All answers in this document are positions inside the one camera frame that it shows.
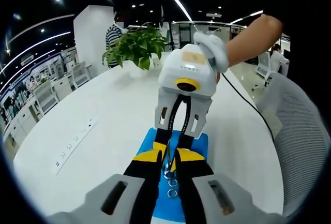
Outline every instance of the blue tray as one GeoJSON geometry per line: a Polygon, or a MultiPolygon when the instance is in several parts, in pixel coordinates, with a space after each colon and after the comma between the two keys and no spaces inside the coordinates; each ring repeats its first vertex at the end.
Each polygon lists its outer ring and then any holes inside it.
{"type": "MultiPolygon", "coordinates": [[[[151,128],[143,143],[141,144],[139,151],[137,154],[146,152],[150,149],[153,149],[153,142],[156,136],[156,129],[151,128]]],[[[178,144],[178,137],[180,135],[180,131],[173,131],[170,139],[170,156],[171,159],[174,156],[175,149],[178,144]]],[[[192,151],[199,153],[206,160],[208,158],[208,136],[206,134],[201,134],[199,139],[194,139],[192,144],[192,151]]],[[[157,199],[156,206],[154,209],[153,216],[170,221],[176,222],[185,222],[184,212],[182,208],[182,202],[179,197],[169,198],[167,193],[171,187],[168,185],[168,180],[166,180],[163,176],[163,172],[161,173],[161,180],[159,184],[159,198],[157,199]]]]}

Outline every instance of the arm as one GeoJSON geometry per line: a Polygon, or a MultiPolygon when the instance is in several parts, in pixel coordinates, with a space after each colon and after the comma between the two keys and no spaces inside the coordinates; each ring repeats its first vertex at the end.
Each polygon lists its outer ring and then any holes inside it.
{"type": "Polygon", "coordinates": [[[279,56],[279,62],[281,64],[289,64],[290,61],[287,58],[285,58],[282,54],[280,54],[280,56],[279,56]]]}
{"type": "Polygon", "coordinates": [[[268,50],[281,36],[282,28],[282,23],[276,18],[261,15],[248,28],[225,44],[230,66],[268,50]]]}

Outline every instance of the white table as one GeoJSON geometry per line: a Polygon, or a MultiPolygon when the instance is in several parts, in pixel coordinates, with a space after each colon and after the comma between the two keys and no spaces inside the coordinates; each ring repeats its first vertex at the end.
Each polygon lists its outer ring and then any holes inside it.
{"type": "MultiPolygon", "coordinates": [[[[252,100],[232,72],[233,85],[252,100]]],[[[92,79],[45,115],[29,133],[15,159],[22,187],[45,215],[71,211],[85,194],[115,173],[123,173],[154,125],[158,72],[131,79],[119,66],[92,79]],[[91,117],[98,124],[69,157],[56,176],[52,163],[63,146],[91,117]]],[[[180,106],[174,129],[181,130],[185,107],[180,106]]],[[[266,212],[282,213],[283,183],[278,157],[261,117],[225,79],[220,80],[207,115],[209,164],[251,192],[266,212]]],[[[169,223],[153,218],[152,223],[169,223]]]]}

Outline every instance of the gray plastic part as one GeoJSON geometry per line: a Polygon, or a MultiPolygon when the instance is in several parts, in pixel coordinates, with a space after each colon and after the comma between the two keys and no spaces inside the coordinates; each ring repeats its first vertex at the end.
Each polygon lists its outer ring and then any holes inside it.
{"type": "MultiPolygon", "coordinates": [[[[212,99],[210,97],[200,96],[195,93],[183,92],[191,97],[191,114],[188,126],[186,128],[185,134],[192,137],[199,137],[202,132],[203,127],[206,124],[206,114],[209,110],[210,105],[212,104],[212,99]],[[192,131],[195,116],[199,117],[195,130],[192,131]]],[[[178,91],[175,91],[170,88],[160,88],[159,89],[159,98],[158,106],[155,109],[155,127],[161,128],[164,130],[168,129],[169,120],[173,106],[178,98],[178,91]],[[163,124],[160,123],[162,110],[167,108],[163,124]]]]}
{"type": "Polygon", "coordinates": [[[256,207],[251,194],[225,175],[195,177],[193,182],[199,192],[207,224],[283,224],[288,222],[279,214],[267,214],[256,207]],[[212,185],[218,185],[220,192],[230,201],[234,209],[232,213],[223,214],[212,185]]]}
{"type": "Polygon", "coordinates": [[[133,205],[145,179],[115,174],[86,194],[85,202],[71,213],[60,212],[48,217],[52,224],[129,224],[133,205]],[[112,215],[101,209],[112,190],[119,184],[126,188],[112,215]]]}

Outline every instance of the striped shirt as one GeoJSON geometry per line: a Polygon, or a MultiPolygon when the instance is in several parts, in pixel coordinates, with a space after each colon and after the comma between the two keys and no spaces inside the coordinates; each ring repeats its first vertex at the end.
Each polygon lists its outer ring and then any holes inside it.
{"type": "MultiPolygon", "coordinates": [[[[117,41],[121,36],[123,35],[122,30],[115,24],[110,26],[106,33],[106,49],[109,48],[109,46],[115,45],[115,41],[117,41]]],[[[113,60],[109,63],[109,66],[111,68],[118,65],[116,60],[113,60]]]]}

